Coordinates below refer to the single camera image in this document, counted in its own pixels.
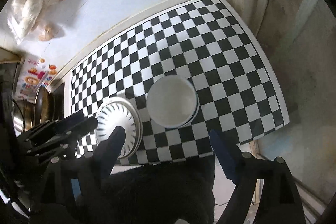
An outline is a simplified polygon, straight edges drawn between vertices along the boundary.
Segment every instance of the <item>metal screw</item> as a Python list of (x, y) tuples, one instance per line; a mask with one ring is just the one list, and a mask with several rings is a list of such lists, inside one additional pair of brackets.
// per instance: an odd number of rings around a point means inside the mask
[(53, 157), (52, 159), (51, 159), (51, 163), (52, 164), (55, 164), (55, 163), (57, 163), (59, 161), (59, 157)]
[(249, 159), (250, 157), (252, 157), (252, 154), (247, 151), (244, 151), (241, 155), (246, 159)]
[(282, 163), (285, 162), (285, 160), (283, 158), (281, 158), (281, 157), (277, 157), (277, 162), (280, 163), (280, 164), (282, 164)]

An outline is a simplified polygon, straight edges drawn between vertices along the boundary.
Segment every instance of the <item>white square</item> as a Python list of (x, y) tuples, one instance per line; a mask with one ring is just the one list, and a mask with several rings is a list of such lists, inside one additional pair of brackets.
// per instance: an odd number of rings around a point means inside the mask
[(237, 48), (243, 45), (242, 41), (240, 40), (238, 35), (234, 35), (232, 37), (229, 37), (228, 40), (230, 41), (230, 44), (233, 48)]
[(158, 52), (155, 52), (155, 53), (149, 55), (148, 59), (149, 59), (150, 65), (154, 65), (156, 63), (160, 63), (160, 61), (161, 61), (160, 55), (159, 55)]
[(160, 161), (171, 161), (169, 146), (158, 147), (157, 155), (159, 156)]
[(224, 54), (225, 59), (226, 59), (228, 64), (239, 61), (239, 58), (238, 58), (234, 49), (230, 49), (228, 51), (225, 51), (225, 52), (223, 52), (223, 54)]
[(187, 52), (184, 52), (183, 55), (185, 57), (185, 60), (186, 60), (187, 64), (193, 63), (193, 62), (198, 60), (198, 56), (197, 56), (196, 51), (194, 49), (192, 49), (190, 51), (187, 51)]
[(139, 62), (139, 60), (137, 60), (137, 61), (135, 61), (134, 63), (131, 64), (131, 73), (134, 74), (139, 70), (141, 70), (140, 62)]
[(225, 98), (226, 93), (222, 83), (210, 86), (210, 91), (214, 101)]
[(257, 85), (252, 88), (256, 102), (260, 102), (267, 98), (263, 85)]
[(217, 23), (221, 28), (225, 28), (231, 25), (225, 17), (217, 19)]
[(240, 96), (240, 93), (228, 96), (227, 100), (229, 101), (231, 111), (236, 111), (238, 109), (244, 108), (244, 104)]
[(181, 75), (185, 78), (190, 78), (191, 77), (188, 65), (184, 65), (182, 67), (177, 68), (176, 73), (177, 73), (177, 75)]
[(206, 138), (209, 136), (207, 126), (205, 122), (199, 122), (197, 124), (192, 124), (193, 134), (195, 140)]
[(176, 56), (176, 55), (182, 53), (182, 48), (181, 48), (180, 44), (177, 43), (177, 44), (174, 44), (174, 45), (170, 46), (169, 51), (170, 51), (171, 56)]
[(139, 97), (141, 95), (145, 94), (145, 88), (143, 87), (143, 83), (137, 83), (133, 86), (133, 90), (134, 90), (134, 96), (135, 97)]
[(205, 89), (209, 86), (204, 73), (192, 77), (196, 90)]
[(269, 106), (271, 107), (271, 111), (274, 112), (279, 109), (278, 101), (275, 95), (268, 98)]
[(212, 34), (213, 34), (213, 36), (215, 37), (215, 39), (216, 39), (217, 41), (226, 38), (226, 35), (225, 35), (225, 33), (223, 32), (222, 29), (214, 30), (214, 31), (212, 31)]
[(239, 26), (239, 24), (232, 25), (233, 30), (235, 30), (236, 34), (242, 34), (244, 31), (242, 28)]
[(223, 132), (236, 127), (232, 112), (219, 117), (220, 125)]
[(236, 81), (238, 90), (240, 92), (251, 88), (250, 82), (247, 79), (246, 75), (241, 75), (241, 76), (236, 77), (235, 81)]
[(183, 153), (184, 156), (187, 157), (193, 157), (198, 155), (196, 141), (189, 141), (182, 143)]
[(231, 69), (228, 65), (218, 68), (217, 72), (222, 82), (233, 78)]
[(206, 24), (206, 23), (201, 24), (201, 25), (198, 25), (198, 26), (196, 26), (196, 28), (197, 28), (197, 30), (198, 30), (198, 32), (199, 32), (200, 34), (204, 34), (204, 33), (207, 33), (207, 32), (211, 32), (211, 30), (210, 30), (208, 24)]
[(246, 49), (246, 51), (247, 51), (247, 53), (249, 54), (250, 57), (257, 55), (257, 53), (256, 53), (252, 44), (245, 45), (245, 49)]
[(216, 69), (215, 63), (213, 62), (211, 56), (203, 58), (199, 62), (201, 63), (204, 72)]
[(198, 48), (198, 47), (205, 45), (203, 37), (201, 37), (200, 35), (198, 35), (197, 37), (191, 38), (190, 41), (193, 44), (194, 48)]
[(214, 102), (202, 105), (201, 108), (202, 108), (204, 119), (206, 121), (218, 117), (216, 105)]
[(146, 150), (156, 148), (154, 135), (143, 136), (142, 139)]
[(210, 55), (215, 55), (215, 54), (222, 52), (217, 42), (212, 42), (210, 44), (207, 44), (207, 48), (209, 50)]
[(262, 83), (266, 83), (269, 81), (265, 68), (258, 69), (257, 72)]
[(141, 70), (142, 81), (153, 78), (153, 73), (151, 67), (147, 67)]
[(181, 143), (181, 137), (178, 129), (170, 130), (166, 132), (168, 145), (175, 145)]
[(188, 20), (182, 22), (182, 24), (183, 24), (183, 26), (186, 30), (196, 26), (192, 19), (188, 19)]
[(239, 142), (245, 142), (249, 139), (252, 139), (252, 133), (251, 133), (251, 128), (248, 123), (243, 124), (242, 126), (236, 127), (238, 137), (239, 137)]
[(255, 66), (250, 57), (241, 60), (240, 63), (245, 73), (249, 73), (255, 70)]
[(174, 62), (172, 58), (168, 58), (161, 62), (163, 72), (168, 72), (170, 70), (175, 69)]
[(274, 119), (272, 113), (267, 114), (266, 116), (261, 117), (262, 126), (265, 132), (275, 128)]

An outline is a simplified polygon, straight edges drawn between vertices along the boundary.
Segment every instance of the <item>checkerboard mat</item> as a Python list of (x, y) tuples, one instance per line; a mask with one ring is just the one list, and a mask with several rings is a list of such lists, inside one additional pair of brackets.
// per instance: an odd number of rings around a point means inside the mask
[[(181, 75), (197, 91), (201, 106), (186, 127), (168, 130), (149, 117), (148, 91), (165, 75)], [(211, 129), (242, 144), (284, 125), (262, 59), (220, 0), (195, 0), (152, 16), (103, 44), (73, 70), (72, 113), (95, 116), (112, 96), (129, 99), (143, 122), (140, 147), (121, 160), (123, 165), (212, 154)], [(79, 140), (78, 157), (95, 147), (92, 133)]]

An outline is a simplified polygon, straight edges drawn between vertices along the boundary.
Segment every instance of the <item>black square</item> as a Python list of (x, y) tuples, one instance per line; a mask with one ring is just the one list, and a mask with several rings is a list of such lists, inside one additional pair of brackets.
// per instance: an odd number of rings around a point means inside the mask
[(227, 21), (231, 24), (231, 25), (235, 25), (238, 24), (238, 21), (233, 17), (233, 16), (229, 16), (229, 17), (225, 17), (227, 19)]
[(214, 129), (216, 131), (222, 132), (221, 122), (219, 121), (219, 118), (214, 118), (208, 121), (205, 121), (205, 124), (207, 126), (208, 133)]
[(223, 82), (223, 87), (226, 93), (226, 96), (230, 96), (239, 92), (236, 81), (230, 79)]
[(132, 74), (133, 85), (142, 82), (141, 72), (137, 71), (136, 73)]
[(244, 108), (232, 112), (236, 127), (249, 122)]
[(143, 87), (145, 89), (145, 93), (149, 92), (149, 89), (154, 84), (153, 78), (147, 79), (143, 82)]
[(236, 35), (236, 32), (232, 28), (232, 26), (225, 27), (222, 30), (225, 33), (226, 37), (232, 37), (232, 36)]
[(115, 71), (118, 71), (118, 70), (120, 70), (122, 68), (121, 60), (115, 62), (114, 68), (115, 68)]
[(163, 50), (159, 51), (161, 61), (171, 58), (169, 48), (164, 48)]
[(185, 13), (185, 14), (180, 15), (180, 19), (182, 21), (186, 21), (186, 20), (191, 19), (191, 17), (190, 17), (190, 15), (188, 13)]
[(143, 109), (143, 108), (146, 107), (146, 97), (145, 97), (145, 95), (135, 97), (135, 101), (136, 101), (136, 108), (137, 109)]
[(195, 51), (199, 59), (203, 59), (210, 56), (210, 53), (206, 45), (196, 48)]
[(205, 154), (212, 151), (209, 137), (196, 140), (198, 154)]
[(209, 86), (216, 85), (221, 82), (218, 71), (216, 69), (204, 73)]
[(161, 22), (161, 25), (162, 25), (162, 28), (163, 28), (163, 29), (167, 29), (168, 27), (171, 26), (171, 22), (170, 22), (170, 20), (168, 19), (168, 20), (166, 20), (166, 21), (164, 21), (164, 22)]
[(128, 75), (131, 75), (131, 66), (130, 65), (123, 68), (123, 75), (124, 75), (124, 77), (126, 77)]
[(193, 18), (193, 22), (195, 23), (196, 26), (202, 25), (205, 23), (203, 17), (201, 16)]
[(199, 61), (195, 61), (193, 63), (188, 64), (188, 68), (191, 76), (196, 76), (203, 73), (203, 69)]
[(161, 63), (157, 63), (151, 66), (153, 77), (163, 74), (163, 69)]
[(247, 79), (250, 83), (251, 88), (261, 84), (261, 80), (260, 80), (258, 72), (256, 70), (247, 73), (246, 76), (247, 76)]
[(138, 34), (138, 33), (142, 32), (142, 31), (143, 31), (142, 25), (139, 25), (139, 26), (135, 27), (135, 34)]
[(224, 15), (221, 13), (221, 11), (212, 12), (212, 15), (215, 19), (220, 19), (220, 18), (224, 17)]
[(178, 132), (180, 134), (182, 143), (193, 141), (195, 139), (193, 129), (191, 126), (179, 128)]
[(247, 45), (247, 44), (251, 43), (251, 40), (249, 39), (249, 37), (246, 33), (238, 34), (238, 36), (239, 36), (240, 40), (242, 41), (242, 43), (244, 45)]
[(208, 10), (208, 8), (206, 8), (206, 7), (199, 8), (198, 11), (199, 11), (199, 13), (201, 15), (205, 15), (205, 14), (209, 14), (210, 13), (209, 10)]
[(179, 68), (184, 65), (187, 65), (187, 62), (185, 61), (183, 54), (178, 54), (176, 56), (173, 56), (173, 62), (174, 62), (175, 68)]
[(156, 24), (159, 24), (160, 23), (160, 20), (158, 17), (155, 17), (153, 19), (151, 19), (151, 24), (152, 26), (156, 25)]
[(128, 56), (128, 48), (125, 48), (121, 51), (121, 58)]
[(272, 112), (268, 99), (258, 102), (257, 105), (261, 117), (266, 116), (267, 114), (270, 114)]
[(264, 133), (264, 127), (263, 127), (261, 118), (250, 122), (250, 128), (251, 128), (252, 137), (256, 137)]
[(182, 159), (184, 158), (182, 144), (170, 145), (169, 151), (172, 160)]
[(205, 105), (207, 103), (213, 102), (213, 98), (211, 95), (210, 88), (205, 88), (197, 91), (197, 95), (199, 98), (199, 103), (201, 105)]
[(238, 77), (240, 75), (245, 74), (243, 66), (239, 61), (229, 64), (229, 67), (234, 77)]
[(244, 107), (253, 105), (256, 103), (252, 89), (244, 90), (240, 93)]
[(219, 40), (218, 45), (220, 49), (222, 50), (222, 52), (233, 49), (230, 41), (227, 38)]
[(203, 40), (204, 40), (204, 42), (206, 44), (210, 44), (210, 43), (216, 41), (216, 39), (213, 36), (212, 32), (207, 32), (207, 33), (202, 34), (202, 38), (203, 38)]
[(155, 139), (156, 147), (168, 146), (166, 132), (154, 134), (154, 139)]
[(178, 16), (176, 10), (169, 11), (169, 12), (167, 13), (167, 15), (169, 16), (169, 18), (173, 18), (173, 17)]
[(156, 41), (159, 41), (159, 40), (165, 38), (165, 34), (163, 33), (163, 31), (159, 31), (159, 32), (154, 34), (154, 37), (155, 37)]
[(178, 23), (178, 24), (174, 25), (173, 27), (174, 27), (175, 33), (182, 32), (182, 31), (185, 30), (182, 23)]
[(221, 27), (218, 25), (218, 23), (217, 23), (216, 20), (211, 21), (211, 22), (208, 22), (207, 24), (208, 24), (210, 30), (212, 30), (212, 31), (214, 31), (214, 30), (218, 30), (218, 29), (221, 28)]
[(159, 162), (158, 151), (156, 149), (146, 150), (148, 162)]
[(273, 84), (272, 84), (271, 81), (263, 83), (263, 87), (264, 87), (264, 90), (265, 90), (267, 98), (272, 97), (273, 95), (275, 95), (274, 86), (273, 86)]
[(138, 61), (139, 60), (138, 52), (131, 53), (129, 55), (129, 59), (131, 64), (134, 63), (135, 61)]
[(175, 45), (179, 42), (179, 40), (177, 39), (177, 36), (175, 34), (167, 37), (166, 39), (167, 39), (167, 43), (168, 43), (169, 46)]
[(185, 8), (187, 9), (188, 12), (192, 11), (192, 10), (195, 10), (196, 7), (194, 6), (194, 4), (188, 4), (185, 6)]
[(212, 56), (212, 60), (215, 63), (216, 68), (227, 65), (227, 61), (224, 57), (224, 54), (218, 53)]
[(249, 57), (249, 54), (244, 46), (235, 48), (235, 53), (237, 54), (239, 60), (243, 60)]
[(150, 35), (153, 34), (152, 27), (150, 27), (150, 28), (144, 30), (143, 33), (144, 33), (145, 37), (149, 37)]
[(153, 128), (152, 128), (151, 121), (142, 123), (142, 134), (144, 136), (153, 135)]
[(196, 27), (192, 27), (192, 28), (188, 29), (187, 33), (188, 33), (188, 36), (190, 38), (197, 37), (198, 35), (200, 35), (200, 33), (199, 33), (199, 31), (197, 30)]
[(180, 42), (180, 46), (183, 52), (190, 51), (194, 48), (193, 44), (191, 43), (190, 39)]
[(145, 68), (148, 68), (150, 66), (148, 56), (140, 59), (139, 61), (140, 61), (140, 68), (141, 69), (145, 69)]
[(226, 97), (215, 101), (215, 106), (218, 116), (222, 116), (231, 112), (231, 107)]

